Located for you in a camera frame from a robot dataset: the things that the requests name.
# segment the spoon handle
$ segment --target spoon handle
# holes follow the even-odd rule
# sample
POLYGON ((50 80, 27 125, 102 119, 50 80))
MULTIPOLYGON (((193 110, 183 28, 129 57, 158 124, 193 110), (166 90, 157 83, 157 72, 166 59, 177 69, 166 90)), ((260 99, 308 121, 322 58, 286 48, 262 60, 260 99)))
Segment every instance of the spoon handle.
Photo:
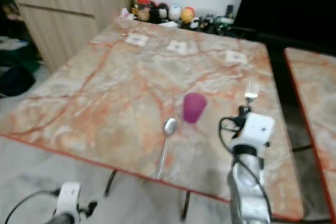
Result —
POLYGON ((159 166, 157 169, 158 173, 156 177, 159 179, 161 179, 162 177, 164 163, 166 162, 167 150, 168 150, 168 137, 165 137, 164 145, 160 154, 159 166))

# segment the wooden cabinet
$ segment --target wooden cabinet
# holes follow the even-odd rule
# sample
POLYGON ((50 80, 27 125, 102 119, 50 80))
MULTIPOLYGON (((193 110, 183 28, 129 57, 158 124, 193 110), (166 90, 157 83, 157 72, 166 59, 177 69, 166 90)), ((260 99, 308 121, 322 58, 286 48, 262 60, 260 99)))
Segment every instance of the wooden cabinet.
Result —
POLYGON ((116 18, 130 0, 16 0, 51 71, 75 55, 116 18))

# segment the black cable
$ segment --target black cable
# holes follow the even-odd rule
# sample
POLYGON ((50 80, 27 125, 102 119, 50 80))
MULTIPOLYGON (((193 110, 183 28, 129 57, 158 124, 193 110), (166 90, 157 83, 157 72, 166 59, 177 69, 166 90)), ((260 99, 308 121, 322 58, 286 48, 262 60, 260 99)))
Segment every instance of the black cable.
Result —
MULTIPOLYGON (((218 124, 218 136, 219 136, 219 139, 220 139, 221 143, 223 144, 223 146, 227 149, 227 151, 233 155, 233 157, 236 159, 236 161, 239 162, 251 174, 251 176, 254 179, 255 183, 257 183, 257 185, 259 186, 259 188, 261 190, 262 196, 265 199, 266 204, 267 204, 268 213, 272 217, 271 204, 269 202, 269 198, 268 198, 268 196, 266 194, 266 191, 265 191, 263 185, 260 183, 260 181, 257 178, 257 176, 247 167, 247 165, 244 164, 237 156, 234 155, 234 153, 227 146, 227 144, 225 143, 225 141, 224 141, 224 139, 222 137, 222 130, 223 130, 223 128, 222 128, 222 122, 224 120, 231 120, 232 121, 232 117, 224 117, 224 118, 222 118, 219 121, 219 124, 218 124)), ((289 220, 278 219, 278 218, 271 218, 271 221, 275 221, 275 222, 279 222, 279 223, 300 223, 300 224, 323 224, 323 223, 330 223, 331 222, 330 219, 289 221, 289 220)))
POLYGON ((309 150, 311 148, 312 148, 312 146, 311 146, 311 144, 309 144, 309 145, 305 145, 305 146, 302 146, 302 147, 293 148, 292 152, 301 152, 301 151, 309 150))
POLYGON ((12 216, 12 214, 14 213, 14 211, 22 204, 24 203, 26 200, 28 199, 31 199, 37 195, 40 195, 40 194, 48 194, 48 195, 53 195, 53 196, 58 196, 59 195, 59 192, 60 192, 60 189, 56 189, 54 191, 46 191, 46 190, 41 190, 41 191, 37 191, 29 196, 27 196, 26 198, 24 198, 23 200, 21 200, 11 211, 10 213, 8 214, 6 220, 5 220, 5 223, 4 224, 8 224, 8 221, 9 221, 9 218, 12 216))

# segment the purple cup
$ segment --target purple cup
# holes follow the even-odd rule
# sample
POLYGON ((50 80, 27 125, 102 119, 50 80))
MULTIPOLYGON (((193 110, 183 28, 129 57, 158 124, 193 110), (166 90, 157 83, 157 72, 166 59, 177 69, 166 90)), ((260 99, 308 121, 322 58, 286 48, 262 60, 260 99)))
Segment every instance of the purple cup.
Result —
POLYGON ((206 99, 199 93, 189 93, 184 97, 183 118, 188 123, 196 123, 206 106, 206 99))

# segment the fork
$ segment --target fork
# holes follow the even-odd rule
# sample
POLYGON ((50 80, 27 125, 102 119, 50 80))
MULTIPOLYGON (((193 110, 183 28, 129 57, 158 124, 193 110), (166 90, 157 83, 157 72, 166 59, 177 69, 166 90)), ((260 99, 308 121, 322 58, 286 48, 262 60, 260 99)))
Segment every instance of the fork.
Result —
POLYGON ((246 98, 247 104, 250 104, 257 99, 259 93, 259 82, 258 81, 248 81, 244 97, 246 98))

